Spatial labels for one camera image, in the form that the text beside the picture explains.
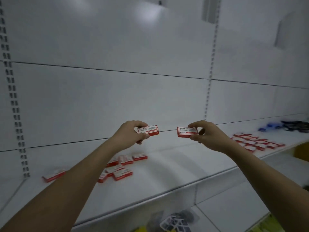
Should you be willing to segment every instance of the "grid of red boxes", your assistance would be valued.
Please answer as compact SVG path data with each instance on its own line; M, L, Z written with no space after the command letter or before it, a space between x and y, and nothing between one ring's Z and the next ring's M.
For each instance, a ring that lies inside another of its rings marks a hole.
M256 150L265 151L266 148L276 149L285 146L283 143L273 142L250 133L237 133L231 139L252 153Z
M133 175L133 171L125 167L125 165L133 164L135 161L148 159L144 153L134 155L114 156L106 165L98 179L99 183L103 183L108 177L113 177L115 181Z

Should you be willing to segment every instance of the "finger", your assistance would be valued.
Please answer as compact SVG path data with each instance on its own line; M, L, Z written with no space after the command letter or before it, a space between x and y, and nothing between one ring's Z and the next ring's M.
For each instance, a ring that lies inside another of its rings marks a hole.
M133 120L131 122L134 125L134 127L146 127L146 126L148 126L147 123L140 121L140 120Z
M191 140L194 140L194 141L196 141L196 142L201 143L202 140L203 140L203 136L200 136L200 135L191 135L191 136L190 136L190 139L191 139Z
M205 129L202 128L199 132L198 132L198 135L204 135L205 134Z
M198 128L198 127L205 128L206 124L207 124L207 121L200 120L200 121L196 121L196 122L189 124L188 127L190 127L190 128Z
M137 134L138 140L144 140L144 139L147 139L149 137L150 137L149 134Z

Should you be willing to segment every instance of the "person's right hand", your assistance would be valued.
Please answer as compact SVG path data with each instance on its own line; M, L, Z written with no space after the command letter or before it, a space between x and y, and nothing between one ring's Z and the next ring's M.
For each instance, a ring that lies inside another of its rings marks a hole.
M204 146L214 151L226 153L229 151L231 146L235 145L236 143L212 122L201 120L189 124L188 127L201 127L202 130L198 133L198 135L191 135L190 139L199 143L203 143Z

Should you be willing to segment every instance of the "hand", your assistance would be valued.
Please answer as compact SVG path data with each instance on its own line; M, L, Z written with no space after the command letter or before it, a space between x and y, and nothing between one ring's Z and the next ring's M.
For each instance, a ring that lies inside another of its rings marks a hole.
M141 144L144 139L149 138L149 134L138 134L134 128L146 127L148 124L139 121L132 120L123 123L115 134L109 139L118 151L122 151L134 145L134 143Z
M235 141L231 140L212 122L201 120L189 124L188 127L201 127L202 130L198 133L198 135L191 135L190 139L199 143L203 143L204 146L214 151L226 153L229 151L230 147L235 144Z

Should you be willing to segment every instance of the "forearm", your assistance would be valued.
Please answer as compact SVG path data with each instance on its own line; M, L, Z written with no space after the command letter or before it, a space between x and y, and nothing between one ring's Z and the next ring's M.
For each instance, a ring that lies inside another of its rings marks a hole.
M309 193L240 145L227 150L286 232L309 231Z
M110 141L103 143L33 198L1 232L70 231L107 162L116 152Z

